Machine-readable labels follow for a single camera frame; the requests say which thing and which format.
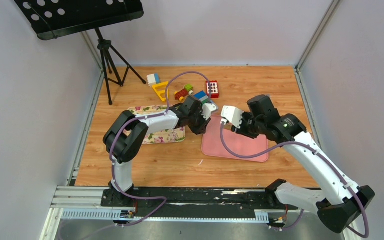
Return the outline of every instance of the tripod stand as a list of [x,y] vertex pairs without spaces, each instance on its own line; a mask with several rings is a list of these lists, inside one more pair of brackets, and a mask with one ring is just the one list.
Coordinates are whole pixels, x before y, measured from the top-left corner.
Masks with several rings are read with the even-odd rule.
[[[99,28],[95,28],[95,32],[96,32],[96,35],[98,36],[97,48],[100,51],[103,74],[104,74],[104,79],[106,84],[106,91],[108,92],[108,103],[109,105],[113,105],[113,100],[111,99],[109,82],[113,82],[117,85],[120,85],[120,87],[123,87],[123,85],[125,84],[127,73],[129,72],[130,69],[133,71],[134,74],[136,74],[136,76],[142,81],[143,84],[146,84],[147,82],[138,74],[138,72],[136,72],[136,70],[132,67],[132,65],[130,65],[130,63],[127,62],[126,59],[113,47],[113,45],[111,44],[111,41],[105,40],[102,37],[101,31],[99,30]],[[121,80],[119,72],[117,71],[116,65],[114,64],[113,58],[110,55],[110,49],[112,49],[114,53],[117,54],[121,58],[121,60],[123,60],[123,62],[127,65],[127,68],[124,72],[123,80]],[[117,81],[114,81],[108,77],[106,65],[108,66],[108,72],[110,74],[114,72],[115,77],[117,78]]]

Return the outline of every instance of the floral pattern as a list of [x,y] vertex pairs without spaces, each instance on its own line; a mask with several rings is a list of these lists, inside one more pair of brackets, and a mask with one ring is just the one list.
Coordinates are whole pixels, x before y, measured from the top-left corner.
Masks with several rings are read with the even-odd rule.
[[[135,106],[128,110],[133,114],[153,114],[167,109],[167,106]],[[183,142],[186,138],[184,127],[177,129],[167,129],[159,132],[151,133],[145,136],[142,144],[166,144]]]

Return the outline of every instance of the pink tray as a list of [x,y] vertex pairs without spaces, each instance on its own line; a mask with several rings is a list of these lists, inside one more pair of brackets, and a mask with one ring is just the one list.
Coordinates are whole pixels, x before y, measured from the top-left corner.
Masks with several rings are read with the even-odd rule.
[[[228,159],[238,159],[264,163],[269,159],[269,154],[243,159],[235,157],[230,154],[222,144],[220,139],[220,121],[222,117],[219,115],[212,115],[211,121],[206,127],[206,133],[202,137],[202,153],[211,157],[220,157]],[[223,137],[227,146],[235,153],[240,155],[253,155],[261,153],[269,147],[269,141],[265,135],[260,135],[256,139],[242,136],[231,132],[230,130],[223,129]]]

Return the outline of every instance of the wooden tabletop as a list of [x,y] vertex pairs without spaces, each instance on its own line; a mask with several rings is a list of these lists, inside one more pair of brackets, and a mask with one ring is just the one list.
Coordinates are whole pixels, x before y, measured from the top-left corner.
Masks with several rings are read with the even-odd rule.
[[[300,90],[289,66],[168,66],[135,67],[146,76],[158,73],[161,81],[169,81],[186,71],[198,71],[211,81],[218,81],[220,97],[215,103],[236,106],[248,111],[247,100],[261,94],[270,94],[281,115],[296,115],[310,130],[310,124]],[[125,68],[118,71],[123,76]],[[174,92],[185,84],[194,91],[205,89],[205,80],[197,74],[186,74],[170,86],[170,101]],[[103,144],[104,134],[120,113],[129,107],[161,105],[151,87],[130,71],[123,87],[110,83],[113,105],[108,105],[105,84],[99,96],[89,136],[80,164],[76,186],[107,186],[111,180],[111,162]],[[143,145],[133,160],[135,186],[147,187],[265,187],[276,179],[285,179],[300,187],[318,185],[307,171],[283,149],[269,153],[267,162],[251,162],[206,156],[201,152],[202,135],[186,128],[186,139],[179,143]]]

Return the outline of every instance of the white dot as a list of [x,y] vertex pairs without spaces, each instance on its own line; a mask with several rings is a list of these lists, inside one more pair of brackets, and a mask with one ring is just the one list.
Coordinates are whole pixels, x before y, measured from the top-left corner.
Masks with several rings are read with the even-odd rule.
[[33,15],[31,15],[31,19],[33,19],[34,21],[39,21],[39,19],[41,19],[41,18],[38,15],[33,14]]
[[66,11],[64,11],[64,9],[62,9],[62,8],[58,9],[57,12],[58,12],[59,15],[64,15],[64,14],[66,14]]
[[52,12],[50,11],[45,12],[45,17],[47,17],[48,19],[52,18]]
[[46,4],[46,2],[44,1],[44,0],[37,0],[37,4],[39,5],[39,6],[45,6],[45,4]]
[[31,9],[31,7],[29,6],[29,3],[28,3],[28,2],[23,3],[22,6],[23,6],[25,9]]

